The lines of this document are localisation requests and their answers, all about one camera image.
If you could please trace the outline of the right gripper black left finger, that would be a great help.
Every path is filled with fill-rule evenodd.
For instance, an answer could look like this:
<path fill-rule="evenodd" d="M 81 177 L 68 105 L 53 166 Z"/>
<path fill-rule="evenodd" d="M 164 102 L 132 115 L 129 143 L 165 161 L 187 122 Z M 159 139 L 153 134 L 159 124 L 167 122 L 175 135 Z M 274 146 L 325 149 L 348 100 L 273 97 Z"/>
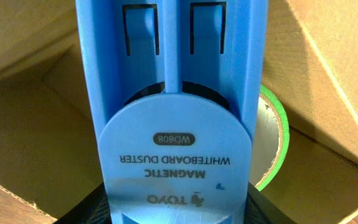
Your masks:
<path fill-rule="evenodd" d="M 53 224 L 111 224 L 108 199 L 101 183 L 78 205 Z"/>

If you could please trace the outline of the green tape roll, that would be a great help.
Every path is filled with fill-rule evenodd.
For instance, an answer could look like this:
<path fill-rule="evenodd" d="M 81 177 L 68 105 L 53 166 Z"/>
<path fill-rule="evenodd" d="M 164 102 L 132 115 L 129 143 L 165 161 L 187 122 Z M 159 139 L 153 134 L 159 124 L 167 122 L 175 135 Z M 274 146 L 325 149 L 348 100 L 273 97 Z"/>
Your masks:
<path fill-rule="evenodd" d="M 261 85 L 249 176 L 249 182 L 257 190 L 266 188 L 277 175 L 289 143 L 287 113 L 275 94 Z"/>

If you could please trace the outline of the blue whiteboard duster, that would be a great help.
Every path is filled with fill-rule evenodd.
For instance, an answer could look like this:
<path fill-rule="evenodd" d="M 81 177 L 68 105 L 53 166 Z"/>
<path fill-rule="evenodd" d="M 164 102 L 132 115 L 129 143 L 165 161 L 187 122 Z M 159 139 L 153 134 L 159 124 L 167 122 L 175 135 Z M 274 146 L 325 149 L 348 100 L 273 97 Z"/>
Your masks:
<path fill-rule="evenodd" d="M 77 1 L 113 223 L 243 223 L 267 1 Z"/>

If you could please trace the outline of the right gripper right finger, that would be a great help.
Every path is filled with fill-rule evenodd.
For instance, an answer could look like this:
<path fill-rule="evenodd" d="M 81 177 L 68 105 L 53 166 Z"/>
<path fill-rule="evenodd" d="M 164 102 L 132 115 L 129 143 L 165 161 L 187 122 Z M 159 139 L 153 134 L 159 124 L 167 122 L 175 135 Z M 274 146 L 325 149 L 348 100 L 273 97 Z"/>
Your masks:
<path fill-rule="evenodd" d="M 244 224 L 296 224 L 290 217 L 248 184 Z"/>

